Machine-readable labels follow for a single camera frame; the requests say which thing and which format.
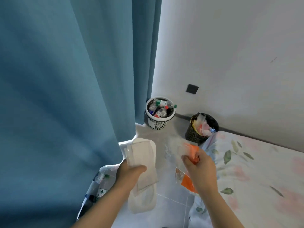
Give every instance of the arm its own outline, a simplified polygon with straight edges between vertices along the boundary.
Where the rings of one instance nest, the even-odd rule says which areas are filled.
[[[215,228],[243,228],[236,215],[218,192],[214,161],[203,151],[199,163],[194,165],[187,156],[182,157],[192,183],[203,200]]]
[[[110,228],[140,174],[146,170],[146,166],[130,168],[124,160],[117,170],[116,181],[112,188],[71,228]]]

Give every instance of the trash can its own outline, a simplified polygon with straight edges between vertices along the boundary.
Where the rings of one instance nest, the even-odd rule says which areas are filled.
[[[209,114],[204,114],[204,113],[197,113],[196,115],[193,115],[191,117],[191,120],[190,120],[190,125],[186,131],[186,134],[185,134],[185,138],[186,140],[188,141],[192,141],[192,142],[196,142],[198,145],[201,145],[203,144],[203,142],[205,142],[209,137],[204,137],[200,134],[198,134],[195,129],[193,128],[192,126],[192,122],[193,120],[196,120],[197,119],[197,116],[201,114],[203,116],[206,117],[206,121],[208,123],[208,125],[211,127],[211,128],[214,128],[216,132],[219,131],[219,125],[217,123],[217,121],[211,117]]]
[[[161,130],[162,128],[165,127],[167,122],[174,117],[176,109],[175,108],[170,109],[171,112],[168,114],[168,117],[166,117],[166,118],[156,118],[149,113],[149,107],[154,99],[165,100],[165,101],[171,101],[171,100],[168,98],[165,98],[165,97],[154,97],[147,101],[145,112],[146,112],[146,115],[148,116],[148,126],[153,130]]]

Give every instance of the curtain fold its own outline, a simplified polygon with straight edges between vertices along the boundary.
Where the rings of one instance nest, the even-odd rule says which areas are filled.
[[[122,160],[151,93],[161,0],[133,4],[1,0],[4,227],[70,226],[98,169]]]

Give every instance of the bed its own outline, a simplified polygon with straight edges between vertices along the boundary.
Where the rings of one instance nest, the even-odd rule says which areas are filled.
[[[202,145],[215,161],[218,189],[247,227],[304,227],[304,153],[217,132]],[[199,196],[189,228],[212,227]]]

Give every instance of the person's left hand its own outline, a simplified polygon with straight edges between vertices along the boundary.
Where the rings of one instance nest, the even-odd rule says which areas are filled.
[[[139,176],[147,170],[146,166],[129,167],[127,160],[123,160],[116,172],[115,187],[127,191],[129,194],[138,181]]]

